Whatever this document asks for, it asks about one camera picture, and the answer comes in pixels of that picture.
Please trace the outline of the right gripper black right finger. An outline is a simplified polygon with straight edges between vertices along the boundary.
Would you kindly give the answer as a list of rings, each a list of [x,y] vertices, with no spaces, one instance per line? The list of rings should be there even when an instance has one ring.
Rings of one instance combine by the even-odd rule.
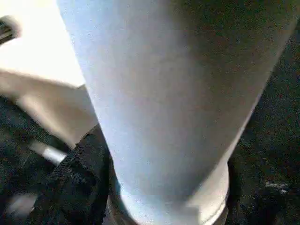
[[[300,149],[239,141],[228,162],[227,225],[300,223]]]

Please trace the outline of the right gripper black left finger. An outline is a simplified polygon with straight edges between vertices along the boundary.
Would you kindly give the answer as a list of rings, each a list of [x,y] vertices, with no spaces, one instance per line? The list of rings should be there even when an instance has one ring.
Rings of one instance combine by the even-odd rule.
[[[109,194],[111,157],[99,125],[54,169],[34,205],[36,225],[101,225]]]

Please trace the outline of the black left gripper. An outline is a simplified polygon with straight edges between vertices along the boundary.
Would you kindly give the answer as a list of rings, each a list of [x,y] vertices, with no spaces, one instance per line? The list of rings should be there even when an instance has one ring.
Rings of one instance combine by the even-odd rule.
[[[12,16],[0,17],[0,45],[20,37],[22,34],[21,24]]]

